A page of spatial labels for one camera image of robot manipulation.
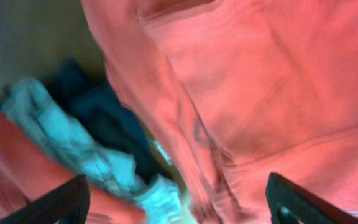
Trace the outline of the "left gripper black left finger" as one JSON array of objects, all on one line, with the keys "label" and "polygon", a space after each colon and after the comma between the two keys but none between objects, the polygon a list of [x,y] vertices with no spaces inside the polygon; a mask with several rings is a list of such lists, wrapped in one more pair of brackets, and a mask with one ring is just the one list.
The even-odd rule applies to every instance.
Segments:
[{"label": "left gripper black left finger", "polygon": [[0,220],[0,224],[84,224],[90,209],[90,189],[78,175],[28,206]]}]

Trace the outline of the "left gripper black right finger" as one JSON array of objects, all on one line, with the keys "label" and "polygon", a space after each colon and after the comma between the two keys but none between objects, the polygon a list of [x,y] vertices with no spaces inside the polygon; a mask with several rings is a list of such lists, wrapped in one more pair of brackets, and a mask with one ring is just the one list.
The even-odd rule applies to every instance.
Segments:
[{"label": "left gripper black right finger", "polygon": [[358,224],[358,218],[276,172],[269,174],[265,196],[273,224]]}]

